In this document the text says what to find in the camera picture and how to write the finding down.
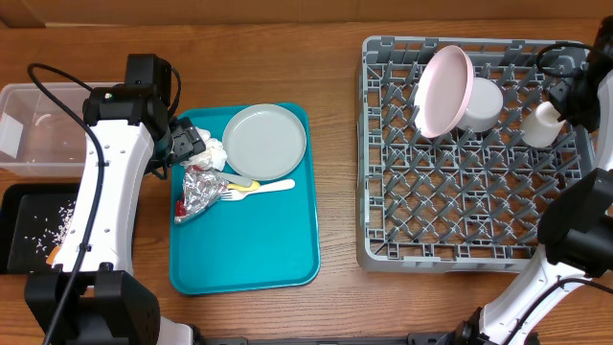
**trash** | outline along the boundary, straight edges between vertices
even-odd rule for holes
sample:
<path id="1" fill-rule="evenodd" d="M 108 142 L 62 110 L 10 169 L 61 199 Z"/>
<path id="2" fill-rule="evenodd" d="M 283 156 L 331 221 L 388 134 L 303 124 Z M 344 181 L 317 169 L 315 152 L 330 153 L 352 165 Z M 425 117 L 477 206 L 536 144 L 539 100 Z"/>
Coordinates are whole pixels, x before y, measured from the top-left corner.
<path id="1" fill-rule="evenodd" d="M 176 202 L 174 223 L 185 222 L 203 213 L 219 199 L 227 184 L 225 179 L 212 171 L 189 165 L 183 177 L 183 198 Z"/>
<path id="2" fill-rule="evenodd" d="M 211 132 L 205 129 L 196 128 L 196 131 L 204 141 L 206 149 L 195 156 L 190 157 L 188 161 L 181 162 L 183 167 L 189 167 L 196 165 L 203 171 L 207 171 L 213 168 L 218 171 L 222 171 L 226 165 L 226 159 L 228 154 L 223 149 L 223 145 L 215 138 L 211 138 Z"/>

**wooden table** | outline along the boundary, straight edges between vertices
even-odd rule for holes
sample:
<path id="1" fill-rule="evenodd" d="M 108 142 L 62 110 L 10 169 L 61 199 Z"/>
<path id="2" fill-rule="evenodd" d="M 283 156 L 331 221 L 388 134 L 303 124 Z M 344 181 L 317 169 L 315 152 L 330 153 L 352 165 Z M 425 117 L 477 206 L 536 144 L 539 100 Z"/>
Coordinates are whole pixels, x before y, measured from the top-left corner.
<path id="1" fill-rule="evenodd" d="M 156 53 L 181 73 L 179 110 L 294 102 L 309 114 L 322 267 L 306 287 L 184 297 L 168 278 L 170 183 L 147 177 L 134 246 L 136 278 L 162 313 L 206 336 L 402 336 L 451 331 L 497 297 L 510 274 L 368 273 L 355 260 L 355 69 L 369 35 L 575 39 L 595 20 L 427 21 L 325 25 L 176 26 L 0 31 L 0 85 L 30 82 L 26 66 L 51 64 L 84 81 L 118 81 L 128 53 Z M 60 81 L 44 75 L 46 81 Z M 0 172 L 0 193 L 26 182 Z M 0 277 L 0 343 L 39 344 L 23 301 L 24 276 Z M 602 279 L 613 285 L 611 276 Z M 583 287 L 538 327 L 544 344 L 606 343 L 613 298 Z"/>

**yellow utensil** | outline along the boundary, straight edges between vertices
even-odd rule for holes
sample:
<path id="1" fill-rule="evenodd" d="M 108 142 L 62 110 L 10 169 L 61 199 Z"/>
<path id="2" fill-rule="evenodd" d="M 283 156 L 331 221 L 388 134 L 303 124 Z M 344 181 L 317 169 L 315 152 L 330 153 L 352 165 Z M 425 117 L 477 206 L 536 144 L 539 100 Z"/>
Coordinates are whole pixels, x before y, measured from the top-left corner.
<path id="1" fill-rule="evenodd" d="M 227 188 L 234 189 L 240 192 L 253 192 L 253 191 L 256 191 L 259 187 L 260 187 L 260 182 L 253 181 L 253 183 L 251 184 L 251 187 L 242 187 L 242 186 L 239 186 L 238 184 L 230 183 L 228 184 Z"/>

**clear plastic container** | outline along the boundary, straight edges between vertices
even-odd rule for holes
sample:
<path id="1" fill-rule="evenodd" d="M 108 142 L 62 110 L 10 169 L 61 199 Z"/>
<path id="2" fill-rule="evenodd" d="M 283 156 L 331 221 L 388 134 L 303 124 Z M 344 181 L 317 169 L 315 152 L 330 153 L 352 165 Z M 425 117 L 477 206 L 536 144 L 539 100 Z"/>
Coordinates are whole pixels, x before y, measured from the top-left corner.
<path id="1" fill-rule="evenodd" d="M 109 87 L 116 82 L 88 82 Z M 89 91 L 71 82 L 44 85 L 77 115 Z M 33 83 L 9 84 L 0 92 L 0 168 L 21 176 L 79 177 L 85 162 L 85 132 Z"/>

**aluminum foil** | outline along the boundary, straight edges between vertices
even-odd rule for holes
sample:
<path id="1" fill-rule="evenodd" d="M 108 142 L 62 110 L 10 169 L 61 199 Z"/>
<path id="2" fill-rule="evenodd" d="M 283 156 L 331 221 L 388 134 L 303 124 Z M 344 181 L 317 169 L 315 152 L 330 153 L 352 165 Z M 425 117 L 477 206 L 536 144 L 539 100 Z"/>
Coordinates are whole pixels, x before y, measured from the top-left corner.
<path id="1" fill-rule="evenodd" d="M 183 177 L 183 198 L 176 202 L 174 223 L 179 224 L 200 215 L 213 205 L 226 190 L 228 181 L 212 171 L 190 165 Z"/>

